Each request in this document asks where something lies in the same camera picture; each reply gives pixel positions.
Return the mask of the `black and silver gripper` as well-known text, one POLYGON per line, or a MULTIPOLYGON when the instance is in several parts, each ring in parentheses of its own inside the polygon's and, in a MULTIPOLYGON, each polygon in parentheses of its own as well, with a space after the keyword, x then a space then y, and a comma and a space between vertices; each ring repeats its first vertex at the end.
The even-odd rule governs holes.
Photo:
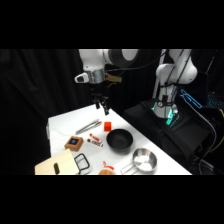
POLYGON ((93 70, 89 72, 89 84, 92 95, 96 98, 95 105, 96 109, 100 108, 100 100, 103 98, 103 109, 105 115, 109 115, 109 108, 107 106, 106 97, 106 75, 103 69, 93 70))

